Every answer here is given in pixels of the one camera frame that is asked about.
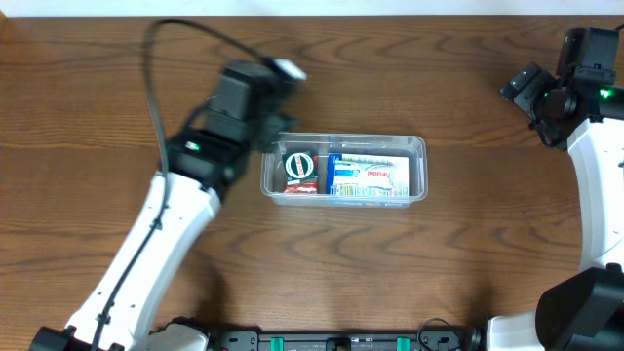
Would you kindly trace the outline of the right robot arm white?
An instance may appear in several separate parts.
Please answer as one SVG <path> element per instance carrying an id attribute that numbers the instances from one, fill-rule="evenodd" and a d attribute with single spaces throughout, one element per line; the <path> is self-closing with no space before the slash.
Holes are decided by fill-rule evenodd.
<path id="1" fill-rule="evenodd" d="M 541 295 L 535 311 L 493 317 L 487 350 L 623 347 L 623 90 L 619 29 L 573 28 L 554 74 L 531 63 L 500 94 L 530 119 L 576 173 L 582 221 L 579 271 Z"/>

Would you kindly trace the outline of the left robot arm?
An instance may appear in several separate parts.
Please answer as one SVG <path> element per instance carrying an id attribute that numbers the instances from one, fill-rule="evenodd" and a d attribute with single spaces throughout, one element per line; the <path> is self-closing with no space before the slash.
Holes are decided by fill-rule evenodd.
<path id="1" fill-rule="evenodd" d="M 266 152 L 293 118 L 285 100 L 306 79 L 285 58 L 233 60 L 215 93 L 166 143 L 138 218 L 105 275 L 61 331 L 43 327 L 32 350 L 206 350 L 210 335 L 188 320 L 151 329 L 173 277 L 218 214 L 252 152 Z"/>

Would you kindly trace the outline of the green box round logo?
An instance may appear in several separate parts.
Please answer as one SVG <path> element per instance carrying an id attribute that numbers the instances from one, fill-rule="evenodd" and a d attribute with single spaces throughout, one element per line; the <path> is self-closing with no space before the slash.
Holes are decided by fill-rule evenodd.
<path id="1" fill-rule="evenodd" d="M 317 155 L 311 151 L 299 151 L 282 157 L 287 185 L 318 180 Z"/>

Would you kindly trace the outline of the red medicine sachet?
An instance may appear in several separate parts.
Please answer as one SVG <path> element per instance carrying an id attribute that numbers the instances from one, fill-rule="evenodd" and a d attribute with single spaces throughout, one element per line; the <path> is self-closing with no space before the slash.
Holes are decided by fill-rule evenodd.
<path id="1" fill-rule="evenodd" d="M 309 181 L 309 182 L 301 182 L 297 184 L 288 184 L 284 192 L 291 193 L 291 194 L 317 194 L 318 182 Z"/>

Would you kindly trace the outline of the clear plastic container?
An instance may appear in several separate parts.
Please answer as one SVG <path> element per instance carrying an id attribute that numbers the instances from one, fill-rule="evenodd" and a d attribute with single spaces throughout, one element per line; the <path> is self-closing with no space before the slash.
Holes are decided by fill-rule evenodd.
<path id="1" fill-rule="evenodd" d="M 317 155 L 318 193 L 285 193 L 287 180 L 282 157 L 307 150 Z M 328 194 L 326 181 L 330 153 L 408 157 L 409 196 L 368 198 Z M 407 208 L 411 203 L 423 200 L 428 193 L 425 142 L 419 136 L 282 133 L 281 140 L 273 143 L 272 149 L 262 156 L 260 188 L 279 205 Z"/>

